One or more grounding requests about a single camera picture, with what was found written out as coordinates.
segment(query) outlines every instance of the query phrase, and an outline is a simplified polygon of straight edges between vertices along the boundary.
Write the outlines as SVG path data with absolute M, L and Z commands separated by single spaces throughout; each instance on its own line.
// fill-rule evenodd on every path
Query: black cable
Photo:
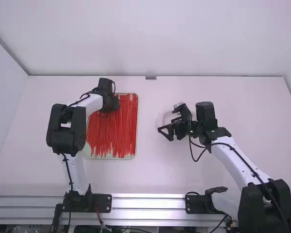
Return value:
M 224 219 L 226 219 L 228 215 L 225 215 L 224 218 L 221 220 L 221 222 L 209 233 L 213 233 L 215 230 L 217 230 L 219 228 L 219 226 L 221 225 L 221 223 L 223 223 Z
M 127 226 L 124 230 L 122 231 L 118 231 L 118 233 L 124 233 L 127 229 L 128 229 L 129 226 Z
M 287 220 L 285 219 L 285 217 L 283 216 L 283 213 L 281 211 L 281 208 L 279 207 L 279 204 L 277 203 L 275 197 L 272 195 L 272 193 L 270 192 L 270 190 L 266 187 L 264 181 L 260 178 L 260 176 L 257 174 L 257 172 L 255 170 L 253 170 L 253 168 L 247 163 L 247 161 L 245 161 L 245 159 L 235 150 L 235 148 L 233 148 L 230 144 L 227 144 L 227 143 L 223 143 L 223 142 L 215 142 L 215 143 L 212 143 L 210 144 L 209 146 L 207 146 L 199 155 L 198 159 L 195 160 L 193 158 L 193 154 L 192 154 L 192 147 L 191 147 L 191 144 L 190 144 L 190 151 L 191 151 L 191 156 L 194 160 L 194 162 L 197 162 L 200 157 L 203 155 L 203 153 L 207 150 L 207 148 L 211 148 L 212 146 L 214 145 L 224 145 L 224 146 L 227 146 L 229 147 L 230 150 L 234 151 L 238 157 L 243 161 L 244 164 L 246 164 L 246 166 L 250 169 L 250 171 L 253 173 L 253 175 L 260 181 L 260 183 L 262 184 L 263 188 L 265 189 L 267 195 L 270 197 L 271 201 L 274 203 L 279 215 L 280 215 L 280 218 L 282 219 L 284 225 L 285 225 L 285 228 L 286 228 L 286 231 L 287 233 L 290 233 L 289 231 L 289 225 L 287 223 Z
M 131 228 L 131 227 L 112 227 L 112 228 L 118 228 L 118 229 L 124 229 L 124 230 L 135 230 L 135 231 L 140 231 L 140 232 L 144 232 L 144 233 L 152 233 L 152 232 L 148 232 L 148 231 L 145 231 L 145 230 L 141 230 L 141 229 L 138 229 L 138 228 Z
M 188 195 L 188 194 L 195 194 L 195 195 L 198 195 L 198 196 L 199 196 L 199 193 L 196 193 L 196 192 L 193 192 L 193 191 L 188 192 L 188 193 L 186 193 L 185 195 Z
M 207 148 L 204 148 L 204 150 L 200 153 L 199 157 L 197 159 L 194 159 L 193 152 L 192 152 L 192 145 L 191 145 L 191 142 L 190 142 L 190 136 L 189 136 L 189 145 L 190 145 L 191 157 L 192 157 L 193 161 L 196 163 L 196 162 L 198 162 L 200 157 L 203 155 L 203 153 L 207 150 Z
M 192 143 L 192 144 L 193 144 L 194 146 L 196 146 L 196 147 L 199 147 L 199 148 L 206 148 L 206 147 L 203 147 L 203 146 L 201 146 L 201 145 L 198 145 L 198 144 L 194 143 L 194 142 L 192 141 L 190 135 L 189 135 L 189 142 Z
M 70 221 L 71 221 L 71 212 L 69 212 L 69 221 L 68 221 L 68 227 L 70 227 Z
M 68 160 L 65 154 L 62 154 L 62 156 L 64 157 L 63 161 L 66 163 L 66 168 L 67 168 L 67 173 L 68 173 L 68 177 L 69 177 L 69 184 L 71 186 L 71 191 L 73 191 L 73 182 L 71 179 L 71 174 L 70 174 L 70 170 L 69 170 L 69 165 L 68 165 Z
M 71 187 L 71 191 L 73 191 L 73 182 L 72 182 L 72 178 L 71 178 L 71 174 L 70 174 L 70 170 L 69 170 L 68 159 L 67 159 L 66 155 L 63 154 L 63 153 L 62 153 L 62 156 L 64 157 L 63 161 L 66 164 L 66 168 L 67 168 L 67 173 L 68 173 L 68 177 L 69 177 L 69 184 L 70 184 L 70 187 Z M 68 226 L 67 226 L 68 229 L 70 227 L 70 221 L 71 221 L 71 211 L 69 212 L 69 221 L 68 221 Z

